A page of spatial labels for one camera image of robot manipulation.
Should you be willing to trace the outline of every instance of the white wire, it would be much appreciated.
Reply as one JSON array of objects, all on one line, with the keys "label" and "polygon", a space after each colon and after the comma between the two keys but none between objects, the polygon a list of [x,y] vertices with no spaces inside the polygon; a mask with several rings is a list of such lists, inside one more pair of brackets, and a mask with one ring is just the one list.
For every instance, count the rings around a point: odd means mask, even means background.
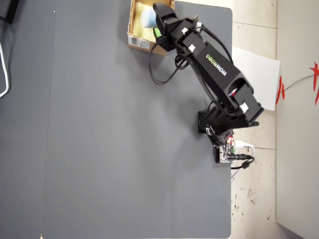
[{"label": "white wire", "polygon": [[233,177],[235,177],[235,175],[239,172],[239,170],[240,170],[240,169],[237,169],[236,173],[234,173],[234,175],[233,175],[233,176],[231,176],[231,178],[230,178],[230,179],[232,179]]},{"label": "white wire", "polygon": [[255,156],[255,147],[252,145],[252,144],[249,144],[249,143],[246,143],[246,145],[244,147],[250,147],[253,149],[253,154],[252,156],[254,157]]},{"label": "white wire", "polygon": [[0,54],[1,54],[1,62],[2,62],[2,67],[3,67],[3,71],[4,71],[4,77],[5,77],[5,91],[3,91],[0,94],[0,98],[1,98],[2,96],[4,96],[9,91],[9,79],[8,79],[8,73],[6,71],[6,67],[5,67],[5,63],[4,63],[4,57],[3,57],[3,51],[2,51],[1,43],[0,43]]}]

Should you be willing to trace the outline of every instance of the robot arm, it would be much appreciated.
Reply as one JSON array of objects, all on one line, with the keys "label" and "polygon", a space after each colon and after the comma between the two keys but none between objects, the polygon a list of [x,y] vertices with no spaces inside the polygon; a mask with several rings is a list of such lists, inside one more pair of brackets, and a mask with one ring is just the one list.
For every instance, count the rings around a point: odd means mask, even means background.
[{"label": "robot arm", "polygon": [[[166,51],[176,49],[180,56],[180,64],[175,63],[176,66],[184,69],[190,65],[212,100],[212,107],[198,112],[198,132],[206,133],[211,142],[219,147],[226,144],[234,128],[259,125],[255,120],[264,109],[254,98],[252,86],[232,63],[222,42],[198,23],[197,17],[179,19],[172,8],[161,3],[155,3],[153,9],[161,34],[158,36],[154,31],[157,43],[153,50],[157,45]],[[202,31],[224,47],[229,60],[209,42],[203,41]]]}]

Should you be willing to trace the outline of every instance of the green object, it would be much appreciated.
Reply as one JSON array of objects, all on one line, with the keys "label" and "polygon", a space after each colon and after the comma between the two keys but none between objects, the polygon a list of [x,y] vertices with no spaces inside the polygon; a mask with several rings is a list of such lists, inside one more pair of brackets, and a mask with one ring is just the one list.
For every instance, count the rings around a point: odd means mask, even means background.
[{"label": "green object", "polygon": [[154,28],[154,32],[156,34],[156,38],[161,37],[161,32],[158,28]]}]

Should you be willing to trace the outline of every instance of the cardboard box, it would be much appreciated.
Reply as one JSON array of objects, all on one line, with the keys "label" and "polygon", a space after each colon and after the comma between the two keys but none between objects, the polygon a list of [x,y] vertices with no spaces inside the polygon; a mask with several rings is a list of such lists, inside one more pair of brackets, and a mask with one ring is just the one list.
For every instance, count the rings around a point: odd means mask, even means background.
[{"label": "cardboard box", "polygon": [[[155,44],[153,29],[143,28],[142,12],[147,9],[153,9],[153,3],[161,2],[171,8],[175,8],[175,0],[132,0],[130,21],[128,26],[128,46],[143,51],[150,52]],[[154,54],[166,55],[166,51],[157,46],[154,49]]]}]

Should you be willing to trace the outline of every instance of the gray table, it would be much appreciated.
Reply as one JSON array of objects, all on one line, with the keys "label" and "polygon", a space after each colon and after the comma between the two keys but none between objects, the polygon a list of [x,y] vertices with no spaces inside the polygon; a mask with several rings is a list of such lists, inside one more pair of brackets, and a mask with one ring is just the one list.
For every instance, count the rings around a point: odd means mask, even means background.
[{"label": "gray table", "polygon": [[[38,238],[39,225],[45,239],[228,237],[230,166],[196,133],[208,98],[191,68],[151,81],[148,53],[127,47],[129,0],[21,8],[12,90],[0,100],[0,237]],[[177,2],[176,12],[198,14],[231,50],[229,9]],[[154,57],[155,74],[170,75],[174,56]]]}]

